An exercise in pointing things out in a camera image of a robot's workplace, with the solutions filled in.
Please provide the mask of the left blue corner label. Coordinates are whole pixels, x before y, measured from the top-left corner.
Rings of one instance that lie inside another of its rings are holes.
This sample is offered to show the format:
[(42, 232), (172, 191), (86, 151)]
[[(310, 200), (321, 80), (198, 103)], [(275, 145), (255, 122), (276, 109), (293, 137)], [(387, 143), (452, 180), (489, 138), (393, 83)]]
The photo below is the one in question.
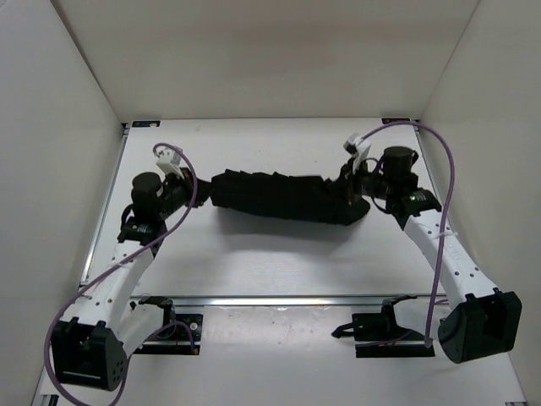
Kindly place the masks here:
[(160, 120), (136, 120), (131, 124), (132, 128), (157, 128), (161, 125)]

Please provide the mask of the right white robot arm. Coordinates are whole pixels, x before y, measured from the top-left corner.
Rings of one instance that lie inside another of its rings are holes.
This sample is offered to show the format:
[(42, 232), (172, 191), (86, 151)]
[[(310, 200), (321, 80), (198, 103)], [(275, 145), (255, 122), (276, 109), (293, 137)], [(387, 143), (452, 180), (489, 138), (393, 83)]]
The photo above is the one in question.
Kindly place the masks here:
[(450, 311), (418, 307), (422, 315), (438, 320), (430, 328), (430, 338), (456, 364), (511, 351), (522, 303), (514, 292), (502, 292), (483, 274), (449, 227), (440, 202), (419, 187), (412, 170), (418, 153), (405, 146), (388, 147), (370, 169), (369, 148), (368, 141), (346, 146), (351, 158), (344, 167), (345, 177), (355, 194), (385, 202), (382, 211), (396, 219), (438, 276)]

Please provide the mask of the right blue corner label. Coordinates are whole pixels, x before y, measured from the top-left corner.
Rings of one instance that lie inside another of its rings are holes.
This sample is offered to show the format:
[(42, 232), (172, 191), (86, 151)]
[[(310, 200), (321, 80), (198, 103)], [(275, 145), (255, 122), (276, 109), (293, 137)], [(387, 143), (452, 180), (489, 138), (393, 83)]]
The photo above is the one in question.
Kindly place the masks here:
[(390, 123), (409, 123), (409, 118), (382, 118), (381, 122), (383, 125), (387, 125)]

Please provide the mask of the front aluminium table rail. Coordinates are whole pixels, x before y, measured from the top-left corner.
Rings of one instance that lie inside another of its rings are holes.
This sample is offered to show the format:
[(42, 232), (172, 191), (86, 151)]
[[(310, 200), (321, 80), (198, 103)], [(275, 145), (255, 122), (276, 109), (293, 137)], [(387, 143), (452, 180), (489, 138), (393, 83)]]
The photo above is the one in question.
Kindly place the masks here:
[(172, 300), (176, 306), (182, 307), (242, 307), (242, 306), (378, 306), (383, 296), (177, 296)]

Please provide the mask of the aluminium table rail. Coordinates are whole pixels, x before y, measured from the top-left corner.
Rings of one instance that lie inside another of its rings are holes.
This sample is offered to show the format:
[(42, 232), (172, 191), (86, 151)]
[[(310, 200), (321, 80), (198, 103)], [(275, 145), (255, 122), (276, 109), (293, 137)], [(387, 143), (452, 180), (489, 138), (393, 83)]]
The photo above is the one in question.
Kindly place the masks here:
[(378, 306), (383, 296), (177, 296), (172, 300), (176, 306), (182, 307), (242, 307), (242, 306)]
[(90, 271), (92, 269), (93, 262), (96, 256), (97, 245), (101, 236), (101, 230), (103, 228), (105, 216), (107, 214), (107, 210), (111, 201), (112, 192), (116, 183), (117, 173), (121, 165), (123, 152), (125, 150), (128, 134), (131, 128), (131, 123), (122, 123), (122, 126), (123, 132), (120, 138), (120, 146), (118, 147), (118, 151), (114, 157), (111, 176), (109, 177), (107, 187), (105, 189), (104, 199), (102, 201), (101, 209), (99, 211), (96, 225), (94, 227), (93, 234), (90, 240), (90, 246), (85, 256), (85, 262), (79, 278), (78, 288), (84, 287), (90, 279)]

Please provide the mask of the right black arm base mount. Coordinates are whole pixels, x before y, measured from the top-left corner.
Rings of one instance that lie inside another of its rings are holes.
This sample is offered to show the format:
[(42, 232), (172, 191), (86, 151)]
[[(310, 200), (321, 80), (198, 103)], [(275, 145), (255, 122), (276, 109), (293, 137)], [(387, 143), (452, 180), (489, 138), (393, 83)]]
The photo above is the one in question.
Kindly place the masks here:
[(350, 323), (338, 326), (331, 336), (352, 337), (358, 359), (413, 359), (435, 357), (434, 348), (424, 345), (420, 332), (399, 326), (395, 306), (417, 299), (413, 295), (384, 299), (379, 313), (353, 313)]

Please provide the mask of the left aluminium table rail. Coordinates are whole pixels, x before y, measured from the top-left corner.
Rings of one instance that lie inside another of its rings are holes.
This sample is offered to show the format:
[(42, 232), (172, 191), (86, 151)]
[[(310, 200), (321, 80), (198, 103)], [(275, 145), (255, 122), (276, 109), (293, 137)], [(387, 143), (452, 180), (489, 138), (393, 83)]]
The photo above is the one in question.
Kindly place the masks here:
[(118, 151), (114, 157), (111, 176), (109, 177), (107, 187), (105, 189), (104, 199), (102, 201), (101, 209), (99, 211), (96, 225), (94, 227), (93, 234), (90, 240), (90, 246), (85, 256), (85, 262), (79, 278), (78, 288), (84, 287), (90, 279), (90, 271), (92, 269), (93, 262), (96, 256), (97, 245), (101, 236), (101, 230), (103, 228), (105, 216), (107, 214), (107, 210), (111, 201), (112, 192), (116, 183), (117, 173), (121, 165), (123, 152), (125, 150), (128, 134), (131, 128), (131, 123), (122, 123), (122, 126), (123, 132), (120, 138), (120, 146), (118, 147)]

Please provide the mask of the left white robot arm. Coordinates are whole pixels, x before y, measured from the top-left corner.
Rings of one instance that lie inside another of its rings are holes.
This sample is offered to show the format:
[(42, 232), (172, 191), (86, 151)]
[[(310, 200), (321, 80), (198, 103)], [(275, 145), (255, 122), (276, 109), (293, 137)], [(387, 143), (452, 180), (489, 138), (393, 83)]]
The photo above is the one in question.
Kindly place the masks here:
[(197, 187), (186, 167), (133, 178), (111, 265), (74, 301), (74, 315), (52, 328), (47, 352), (55, 381), (112, 392), (125, 376), (128, 357), (148, 336), (174, 332), (177, 316), (169, 299), (143, 299), (133, 307), (128, 302), (172, 231), (166, 220), (195, 203)]

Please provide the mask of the blue corner label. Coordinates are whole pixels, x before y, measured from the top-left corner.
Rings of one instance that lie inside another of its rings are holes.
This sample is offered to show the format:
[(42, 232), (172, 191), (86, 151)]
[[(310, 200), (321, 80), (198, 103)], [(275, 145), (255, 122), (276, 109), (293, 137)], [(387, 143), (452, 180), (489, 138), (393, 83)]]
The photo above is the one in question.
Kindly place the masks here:
[(131, 124), (132, 128), (157, 128), (161, 125), (160, 120), (136, 120)]
[(383, 125), (387, 125), (390, 123), (409, 123), (409, 118), (382, 118), (381, 122)]

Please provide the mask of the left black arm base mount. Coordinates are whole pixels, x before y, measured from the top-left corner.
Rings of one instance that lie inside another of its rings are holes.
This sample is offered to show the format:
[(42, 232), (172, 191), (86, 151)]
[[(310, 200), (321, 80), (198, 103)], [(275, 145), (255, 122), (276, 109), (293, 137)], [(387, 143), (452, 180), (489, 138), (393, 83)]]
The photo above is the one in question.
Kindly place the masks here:
[(204, 324), (202, 313), (177, 310), (173, 301), (163, 296), (144, 296), (130, 303), (133, 310), (143, 306), (161, 311), (163, 327), (141, 344), (134, 351), (136, 354), (199, 355)]

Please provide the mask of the black pleated skirt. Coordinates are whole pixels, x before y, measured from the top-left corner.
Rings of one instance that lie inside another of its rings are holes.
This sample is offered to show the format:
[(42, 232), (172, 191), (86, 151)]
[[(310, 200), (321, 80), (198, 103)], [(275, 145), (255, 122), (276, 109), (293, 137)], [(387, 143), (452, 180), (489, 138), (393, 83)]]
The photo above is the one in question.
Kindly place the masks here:
[(258, 217), (349, 226), (370, 209), (350, 192), (343, 178), (320, 175), (288, 176), (227, 169), (209, 182), (200, 179), (196, 202)]

